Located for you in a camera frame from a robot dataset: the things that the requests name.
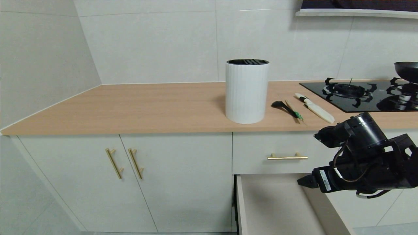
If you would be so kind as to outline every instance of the white tiled wall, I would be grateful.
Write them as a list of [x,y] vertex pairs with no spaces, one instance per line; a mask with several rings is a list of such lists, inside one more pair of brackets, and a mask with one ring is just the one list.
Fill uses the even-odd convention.
[[72,0],[1,0],[1,126],[101,83]]
[[418,20],[294,17],[301,0],[74,0],[104,84],[224,81],[225,62],[270,80],[391,78],[418,61]]

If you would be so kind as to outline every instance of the cable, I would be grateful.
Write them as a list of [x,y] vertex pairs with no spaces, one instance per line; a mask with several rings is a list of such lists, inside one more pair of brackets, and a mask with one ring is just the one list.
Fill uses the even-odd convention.
[[338,150],[338,152],[334,156],[334,161],[333,161],[334,162],[334,171],[338,175],[338,177],[341,178],[342,180],[344,180],[346,182],[356,182],[366,174],[366,172],[370,169],[371,164],[363,171],[363,173],[357,179],[354,179],[354,180],[344,179],[344,177],[341,175],[341,173],[338,171],[338,168],[336,167],[336,162],[337,162],[337,158],[339,157],[339,155],[347,147],[347,143],[348,143],[348,140],[344,141],[344,145],[341,147],[340,150]]
[[360,195],[360,192],[359,192],[359,191],[356,191],[356,196],[357,196],[357,197],[359,197],[359,198],[363,198],[363,199],[371,199],[371,198],[380,197],[380,196],[382,196],[382,195],[384,195],[384,194],[388,193],[389,191],[390,191],[390,189],[385,189],[385,190],[380,191],[380,192],[379,192],[379,193],[377,193],[377,194],[370,195],[370,196]]

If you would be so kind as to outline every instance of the barcode sticker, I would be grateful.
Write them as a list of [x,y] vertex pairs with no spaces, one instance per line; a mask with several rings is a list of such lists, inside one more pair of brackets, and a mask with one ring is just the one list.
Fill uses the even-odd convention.
[[324,181],[326,190],[331,191],[331,186],[329,185],[328,179],[326,178],[325,171],[320,170],[319,173],[321,174],[322,180]]

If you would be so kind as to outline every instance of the white knife block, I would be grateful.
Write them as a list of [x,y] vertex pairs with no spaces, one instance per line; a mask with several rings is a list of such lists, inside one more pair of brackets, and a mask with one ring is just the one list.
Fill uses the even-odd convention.
[[268,61],[259,59],[227,61],[225,114],[228,119],[251,124],[264,118],[269,65]]

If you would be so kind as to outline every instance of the range hood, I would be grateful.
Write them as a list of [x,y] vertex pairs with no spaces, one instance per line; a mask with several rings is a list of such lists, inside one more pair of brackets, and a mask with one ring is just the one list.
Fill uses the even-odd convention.
[[418,19],[418,0],[303,0],[296,16],[377,16]]

